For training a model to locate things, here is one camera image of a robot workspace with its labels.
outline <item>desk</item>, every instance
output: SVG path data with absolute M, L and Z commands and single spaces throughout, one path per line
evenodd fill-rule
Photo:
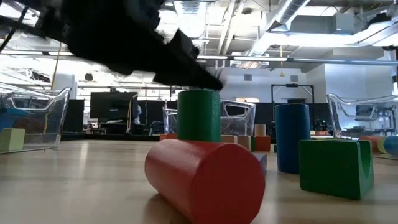
M 59 150 L 0 155 L 2 222 L 186 223 L 146 181 L 144 159 L 153 144 L 68 141 Z M 363 201 L 350 201 L 300 190 L 299 176 L 278 173 L 270 153 L 252 224 L 398 223 L 398 162 L 375 158 L 374 171 L 374 188 Z

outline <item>wooden table surface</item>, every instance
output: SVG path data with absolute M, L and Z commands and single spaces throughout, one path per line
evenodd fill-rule
M 151 145 L 70 141 L 58 150 L 0 155 L 1 223 L 186 223 L 146 181 Z M 375 159 L 374 170 L 374 188 L 356 202 L 301 190 L 298 175 L 277 172 L 271 153 L 266 193 L 253 223 L 396 224 L 398 162 Z

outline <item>green cylinder block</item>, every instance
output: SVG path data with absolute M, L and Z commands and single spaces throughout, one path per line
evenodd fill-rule
M 177 139 L 221 141 L 220 94 L 188 90 L 178 94 Z

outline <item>transparent storage bin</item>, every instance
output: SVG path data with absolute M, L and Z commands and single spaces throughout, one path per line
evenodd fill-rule
M 253 135 L 256 104 L 221 100 L 220 109 L 221 134 Z M 163 108 L 163 120 L 165 133 L 177 133 L 176 109 Z
M 25 129 L 23 151 L 58 147 L 70 90 L 32 91 L 0 83 L 0 132 Z
M 333 132 L 338 138 L 397 134 L 398 95 L 370 100 L 342 100 L 328 94 Z

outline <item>ceiling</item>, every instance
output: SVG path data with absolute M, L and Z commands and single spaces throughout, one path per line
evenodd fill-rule
M 231 21 L 231 27 L 234 27 L 234 38 L 228 47 L 227 54 L 233 52 L 244 52 L 251 48 L 253 43 L 259 37 L 259 28 L 264 26 L 264 20 L 261 19 L 262 13 L 270 12 L 278 7 L 278 0 L 246 0 L 244 3 L 244 10 L 246 14 L 237 14 L 233 16 Z M 220 42 L 221 31 L 223 29 L 223 18 L 226 10 L 230 4 L 230 0 L 218 0 L 214 4 L 208 7 L 207 23 L 205 26 L 206 35 L 205 51 L 203 54 L 213 55 L 216 54 L 217 48 Z M 389 6 L 390 1 L 334 1 L 334 0 L 312 0 L 309 4 L 299 11 L 299 15 L 309 16 L 333 16 L 337 11 L 350 13 L 355 10 L 369 11 L 377 9 L 383 6 Z M 9 17 L 19 17 L 19 12 L 9 7 L 7 4 L 2 4 L 0 7 L 0 14 Z M 25 23 L 34 24 L 37 20 L 37 11 L 30 11 Z M 157 31 L 167 38 L 172 38 L 175 31 L 178 29 L 180 22 L 175 12 L 163 10 L 160 12 L 161 21 L 157 28 Z M 7 50 L 43 50 L 43 51 L 54 51 L 57 52 L 60 47 L 59 42 L 50 39 L 41 39 L 30 34 L 17 33 L 7 45 Z M 380 47 L 371 47 L 375 50 L 368 50 L 368 54 L 363 54 L 358 50 L 359 54 L 352 55 L 352 57 L 369 57 L 371 59 L 377 58 L 378 56 L 372 56 L 373 52 L 379 52 Z M 67 51 L 67 47 L 62 45 L 62 51 Z M 267 54 L 274 57 L 310 57 L 318 58 L 324 55 L 328 55 L 329 52 L 333 51 L 332 48 L 323 47 L 300 47 L 294 45 L 282 45 L 282 46 L 271 46 L 266 51 Z M 352 52 L 352 49 L 340 50 L 340 55 L 346 50 Z M 0 73 L 7 74 L 9 76 L 20 75 L 19 78 L 24 78 L 26 70 L 31 69 L 36 72 L 42 73 L 51 77 L 55 70 L 55 59 L 56 56 L 0 56 L 2 64 L 0 65 Z M 284 68 L 301 68 L 306 67 L 306 64 L 302 63 L 284 63 Z M 280 62 L 271 62 L 269 65 L 270 69 L 280 68 Z M 96 65 L 95 63 L 79 60 L 73 57 L 60 57 L 60 62 L 57 67 L 57 72 L 62 73 L 74 73 L 78 75 L 78 79 L 84 81 L 84 74 L 86 73 L 97 73 L 97 83 L 110 84 L 115 83 L 117 85 L 126 85 L 129 83 L 150 83 L 154 74 L 135 72 L 130 77 L 122 77 L 116 73 L 113 73 L 106 68 Z

